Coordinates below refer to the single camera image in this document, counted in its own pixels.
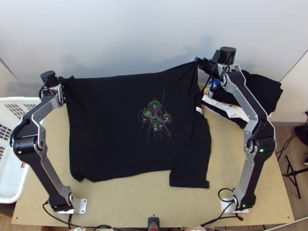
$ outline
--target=tabletop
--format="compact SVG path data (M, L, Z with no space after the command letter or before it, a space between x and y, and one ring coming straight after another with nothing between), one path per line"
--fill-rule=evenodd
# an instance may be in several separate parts
M62 183L70 186L77 198L87 199L86 213L74 214L72 223L141 228L147 227L148 217L157 216L161 227L190 227L218 217L221 213L218 190L223 187L235 188L239 183L245 161L244 135L243 130L236 124L205 108L203 113L208 119L212 137L211 157L206 176L210 183L209 189L170 187L170 171L149 172L96 183L86 179L78 182L69 171L67 108L64 105L52 111L46 117L44 125L47 155ZM213 226L279 224L294 221L274 154L264 164L255 195L255 206L249 213L241 214L243 221L234 218L222 219ZM47 199L48 194L30 170L25 190L17 201L12 223L66 226L44 212L42 204ZM68 215L54 213L49 205L46 208L60 219L68 220Z

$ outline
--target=white wall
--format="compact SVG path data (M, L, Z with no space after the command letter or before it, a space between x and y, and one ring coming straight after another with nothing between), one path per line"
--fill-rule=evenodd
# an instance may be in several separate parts
M282 79L283 93L270 118L274 122L305 122L308 111L308 52Z
M6 88L35 96L47 70L157 72L221 46L237 48L242 69L280 80L307 49L307 8L306 0L2 0L0 57L20 80Z

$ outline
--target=person's hand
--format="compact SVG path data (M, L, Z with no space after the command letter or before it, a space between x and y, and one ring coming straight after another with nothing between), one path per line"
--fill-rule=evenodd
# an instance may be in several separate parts
M69 231L74 231L76 228L70 229ZM85 229L85 226L81 226L80 229Z
M203 227L201 226L196 226L196 227L190 227L190 228L187 228L186 231L206 231Z

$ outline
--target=t-shirt sleeve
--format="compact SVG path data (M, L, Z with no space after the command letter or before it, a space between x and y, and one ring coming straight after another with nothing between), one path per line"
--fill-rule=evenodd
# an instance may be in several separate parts
M200 115L196 119L187 150L177 156L169 176L170 186L209 188L206 180L211 153L211 135L207 120Z

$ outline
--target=tripod stand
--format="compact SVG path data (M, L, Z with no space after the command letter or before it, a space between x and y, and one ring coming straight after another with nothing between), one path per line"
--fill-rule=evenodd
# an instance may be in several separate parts
M300 174L302 172L307 172L308 171L308 167L304 168L304 169L301 169L301 170L298 170L298 171L294 171L288 156L286 156L286 160L288 162L288 170L287 170L287 173L282 174L282 176L288 177L290 179L290 181L295 185L295 187L297 189L298 198L301 199L300 189L298 188L298 184L297 184L297 180L296 180L296 175Z

